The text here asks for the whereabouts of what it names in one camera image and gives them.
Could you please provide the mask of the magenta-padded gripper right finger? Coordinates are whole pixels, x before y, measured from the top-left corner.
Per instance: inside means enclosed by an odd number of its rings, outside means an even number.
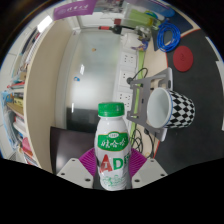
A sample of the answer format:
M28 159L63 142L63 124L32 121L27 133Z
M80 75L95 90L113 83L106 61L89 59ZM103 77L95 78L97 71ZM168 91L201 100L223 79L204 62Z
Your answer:
M137 150L131 150L127 189L143 187L165 176L167 173L155 159L147 159Z

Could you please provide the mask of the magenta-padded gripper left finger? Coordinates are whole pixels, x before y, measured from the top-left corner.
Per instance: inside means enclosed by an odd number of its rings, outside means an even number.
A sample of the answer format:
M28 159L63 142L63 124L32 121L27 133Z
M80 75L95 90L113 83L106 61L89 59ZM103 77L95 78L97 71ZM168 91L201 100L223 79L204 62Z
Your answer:
M58 176L84 188L93 188L97 162L94 149L85 152L80 158L71 158L58 172Z

